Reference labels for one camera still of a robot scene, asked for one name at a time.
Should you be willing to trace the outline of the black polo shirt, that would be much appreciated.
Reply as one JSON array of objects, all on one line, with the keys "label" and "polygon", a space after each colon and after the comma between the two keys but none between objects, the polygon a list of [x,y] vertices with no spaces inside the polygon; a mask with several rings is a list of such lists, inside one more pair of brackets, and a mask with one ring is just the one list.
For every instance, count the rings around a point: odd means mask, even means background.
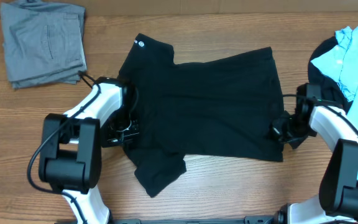
[{"label": "black polo shirt", "polygon": [[270,47],[210,62],[174,57],[170,44],[139,34],[119,71],[138,91],[139,135],[124,152],[148,196],[186,172],[187,154],[283,161],[283,144],[269,135],[285,116]]}]

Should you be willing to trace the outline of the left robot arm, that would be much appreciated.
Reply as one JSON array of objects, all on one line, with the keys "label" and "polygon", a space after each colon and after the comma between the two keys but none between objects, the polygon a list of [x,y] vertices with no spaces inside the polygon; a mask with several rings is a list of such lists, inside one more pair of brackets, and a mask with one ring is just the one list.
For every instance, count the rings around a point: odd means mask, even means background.
[{"label": "left robot arm", "polygon": [[130,82],[100,77],[89,95],[63,114],[44,119],[39,178],[69,203],[77,223],[112,223],[98,189],[101,150],[125,146],[139,135],[134,109],[138,89]]}]

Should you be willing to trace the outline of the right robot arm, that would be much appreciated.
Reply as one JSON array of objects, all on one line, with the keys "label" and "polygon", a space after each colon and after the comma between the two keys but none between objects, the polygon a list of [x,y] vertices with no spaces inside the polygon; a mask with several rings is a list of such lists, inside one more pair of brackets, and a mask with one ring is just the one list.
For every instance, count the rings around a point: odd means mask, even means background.
[{"label": "right robot arm", "polygon": [[294,114],[274,121],[271,137],[296,149],[306,138],[319,135],[332,155],[318,195],[284,205],[269,222],[358,223],[358,129],[339,104],[322,99],[318,85],[300,85],[294,98]]}]

